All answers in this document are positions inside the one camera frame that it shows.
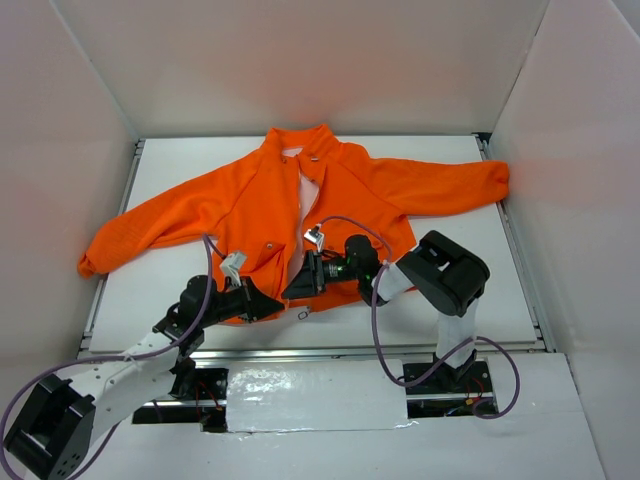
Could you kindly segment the orange zip jacket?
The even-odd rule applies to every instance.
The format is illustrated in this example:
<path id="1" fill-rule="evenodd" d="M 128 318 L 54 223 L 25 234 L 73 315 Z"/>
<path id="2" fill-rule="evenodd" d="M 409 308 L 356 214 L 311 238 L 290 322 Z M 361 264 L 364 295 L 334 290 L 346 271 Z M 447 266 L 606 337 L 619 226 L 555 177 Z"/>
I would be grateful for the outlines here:
<path id="1" fill-rule="evenodd" d="M 416 239 L 410 219 L 457 215 L 503 200 L 500 161 L 439 164 L 373 158 L 320 125 L 272 129 L 243 158 L 179 184 L 100 228 L 80 257 L 83 277 L 106 274 L 153 248 L 211 235 L 224 253 L 247 257 L 244 274 L 279 298 L 301 254 L 305 230 L 320 226 L 331 250 L 367 233 L 380 254 L 399 257 Z"/>

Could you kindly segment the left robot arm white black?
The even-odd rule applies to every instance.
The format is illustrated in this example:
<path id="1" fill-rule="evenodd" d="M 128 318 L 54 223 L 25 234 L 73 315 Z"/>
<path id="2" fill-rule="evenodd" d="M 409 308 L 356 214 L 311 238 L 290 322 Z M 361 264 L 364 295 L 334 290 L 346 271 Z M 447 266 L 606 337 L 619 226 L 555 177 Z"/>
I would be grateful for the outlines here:
<path id="1" fill-rule="evenodd" d="M 68 377 L 56 367 L 30 381 L 20 412 L 2 426 L 3 455 L 39 479 L 82 474 L 92 445 L 126 417 L 159 397 L 182 399 L 194 391 L 190 356 L 206 328 L 232 318 L 252 323 L 283 308 L 248 277 L 222 290 L 207 275 L 191 278 L 179 301 L 129 349 L 86 358 L 86 370 Z"/>

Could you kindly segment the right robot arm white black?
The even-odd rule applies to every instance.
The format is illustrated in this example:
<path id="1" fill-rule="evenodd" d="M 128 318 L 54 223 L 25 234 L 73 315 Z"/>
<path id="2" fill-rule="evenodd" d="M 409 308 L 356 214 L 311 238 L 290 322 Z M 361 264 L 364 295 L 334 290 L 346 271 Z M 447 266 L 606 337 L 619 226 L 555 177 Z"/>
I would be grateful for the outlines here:
<path id="1" fill-rule="evenodd" d="M 391 263 L 382 262 L 369 238 L 357 234 L 347 238 L 343 254 L 308 250 L 282 297 L 297 300 L 322 296 L 331 284 L 355 281 L 360 297 L 371 307 L 376 355 L 391 381 L 408 389 L 435 377 L 442 389 L 457 391 L 469 380 L 476 361 L 476 310 L 489 277 L 484 261 L 435 230 Z M 412 289 L 438 313 L 434 364 L 415 380 L 391 373 L 376 318 L 379 307 Z"/>

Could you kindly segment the white cover board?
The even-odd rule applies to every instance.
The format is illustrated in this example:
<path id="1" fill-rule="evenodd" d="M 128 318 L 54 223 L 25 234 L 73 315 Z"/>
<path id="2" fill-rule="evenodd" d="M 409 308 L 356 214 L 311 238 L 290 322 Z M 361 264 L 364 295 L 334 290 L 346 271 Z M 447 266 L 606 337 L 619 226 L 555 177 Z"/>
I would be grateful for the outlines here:
<path id="1" fill-rule="evenodd" d="M 408 423 L 406 393 L 374 360 L 236 363 L 226 423 L 234 433 L 391 430 Z"/>

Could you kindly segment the aluminium table rail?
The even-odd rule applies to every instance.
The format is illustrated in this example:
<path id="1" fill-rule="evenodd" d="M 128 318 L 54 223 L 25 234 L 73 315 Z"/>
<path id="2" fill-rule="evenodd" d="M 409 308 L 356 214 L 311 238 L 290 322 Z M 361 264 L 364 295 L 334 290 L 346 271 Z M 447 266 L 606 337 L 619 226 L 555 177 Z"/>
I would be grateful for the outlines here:
<path id="1" fill-rule="evenodd" d="M 501 344 L 509 353 L 546 353 L 546 345 L 542 340 L 524 344 Z M 479 354 L 484 352 L 497 352 L 491 345 L 476 344 Z M 405 346 L 405 347 L 383 347 L 385 358 L 409 358 L 431 356 L 435 353 L 434 346 Z M 80 350 L 77 359 L 90 358 L 101 355 L 118 354 L 98 354 L 88 350 Z M 206 350 L 200 349 L 191 354 L 191 358 L 197 361 L 210 362 L 233 362 L 233 361 L 320 361 L 330 359 L 376 359 L 374 347 L 355 348 L 322 348 L 322 349 L 270 349 L 270 350 Z"/>

